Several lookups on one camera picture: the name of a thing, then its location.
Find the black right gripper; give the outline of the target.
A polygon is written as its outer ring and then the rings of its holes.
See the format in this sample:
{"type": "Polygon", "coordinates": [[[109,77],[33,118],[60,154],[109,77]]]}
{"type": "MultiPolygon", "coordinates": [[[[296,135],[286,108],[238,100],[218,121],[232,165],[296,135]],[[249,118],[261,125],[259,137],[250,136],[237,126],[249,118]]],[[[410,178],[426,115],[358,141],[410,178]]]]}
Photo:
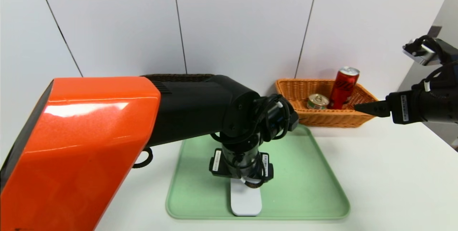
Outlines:
{"type": "Polygon", "coordinates": [[[457,124],[457,90],[394,92],[386,100],[355,104],[354,110],[379,118],[392,116],[396,124],[439,122],[457,124]]]}

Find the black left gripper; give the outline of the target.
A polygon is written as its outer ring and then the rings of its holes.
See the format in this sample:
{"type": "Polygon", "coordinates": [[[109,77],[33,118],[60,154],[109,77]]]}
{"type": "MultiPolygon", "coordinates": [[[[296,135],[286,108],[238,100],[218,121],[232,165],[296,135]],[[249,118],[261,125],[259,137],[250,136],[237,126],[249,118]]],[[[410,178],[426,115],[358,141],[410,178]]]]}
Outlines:
{"type": "Polygon", "coordinates": [[[266,183],[274,177],[270,156],[259,151],[258,143],[223,144],[215,149],[209,171],[243,183],[266,183]]]}

